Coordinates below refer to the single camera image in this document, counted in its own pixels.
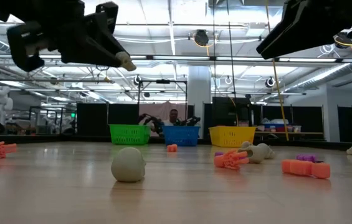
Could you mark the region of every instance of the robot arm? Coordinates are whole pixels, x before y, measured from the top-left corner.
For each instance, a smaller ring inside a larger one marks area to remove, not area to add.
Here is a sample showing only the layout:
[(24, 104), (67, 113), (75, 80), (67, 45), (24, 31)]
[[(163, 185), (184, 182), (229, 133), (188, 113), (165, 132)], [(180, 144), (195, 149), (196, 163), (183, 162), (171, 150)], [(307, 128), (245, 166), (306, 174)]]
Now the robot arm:
[[(334, 44), (334, 36), (352, 28), (352, 1), (288, 0), (282, 20), (256, 48), (264, 59)], [(352, 39), (352, 31), (347, 34)]]
[(44, 65), (39, 57), (44, 49), (58, 50), (63, 63), (136, 69), (113, 36), (118, 14), (113, 2), (84, 16), (84, 2), (78, 0), (0, 0), (0, 20), (10, 14), (25, 22), (10, 27), (7, 38), (14, 63), (26, 72)]

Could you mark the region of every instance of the person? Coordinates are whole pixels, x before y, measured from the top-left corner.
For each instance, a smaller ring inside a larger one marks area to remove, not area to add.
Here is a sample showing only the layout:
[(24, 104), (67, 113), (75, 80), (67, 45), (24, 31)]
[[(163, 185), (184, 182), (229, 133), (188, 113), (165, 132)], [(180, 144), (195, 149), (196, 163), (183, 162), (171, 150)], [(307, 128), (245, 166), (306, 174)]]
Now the person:
[(173, 126), (177, 123), (178, 110), (171, 109), (169, 114), (169, 119), (163, 121), (163, 124), (166, 126)]

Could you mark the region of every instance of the green basket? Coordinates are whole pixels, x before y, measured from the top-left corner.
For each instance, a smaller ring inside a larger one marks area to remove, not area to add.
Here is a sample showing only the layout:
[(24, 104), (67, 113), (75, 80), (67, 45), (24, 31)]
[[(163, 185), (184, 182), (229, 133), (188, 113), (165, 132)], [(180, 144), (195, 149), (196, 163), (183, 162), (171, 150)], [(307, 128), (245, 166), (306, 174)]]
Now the green basket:
[(110, 124), (113, 144), (145, 145), (150, 140), (151, 129), (147, 125)]

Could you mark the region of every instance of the yellow basket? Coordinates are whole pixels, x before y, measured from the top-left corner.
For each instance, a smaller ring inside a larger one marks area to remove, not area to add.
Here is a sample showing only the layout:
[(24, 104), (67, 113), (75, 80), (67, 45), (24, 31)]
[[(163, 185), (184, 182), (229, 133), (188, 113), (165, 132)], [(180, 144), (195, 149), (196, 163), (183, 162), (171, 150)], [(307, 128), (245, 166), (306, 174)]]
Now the yellow basket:
[(226, 127), (209, 128), (212, 145), (220, 147), (240, 147), (244, 141), (253, 143), (255, 127)]

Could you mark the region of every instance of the white pillar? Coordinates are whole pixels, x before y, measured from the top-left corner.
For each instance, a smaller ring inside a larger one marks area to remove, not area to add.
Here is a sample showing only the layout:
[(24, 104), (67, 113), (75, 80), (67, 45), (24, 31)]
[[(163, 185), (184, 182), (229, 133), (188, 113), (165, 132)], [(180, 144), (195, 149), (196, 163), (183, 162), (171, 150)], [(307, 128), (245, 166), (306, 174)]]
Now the white pillar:
[(211, 103), (211, 72), (209, 67), (188, 68), (188, 105), (194, 105), (195, 116), (201, 118), (199, 137), (203, 137), (203, 104)]

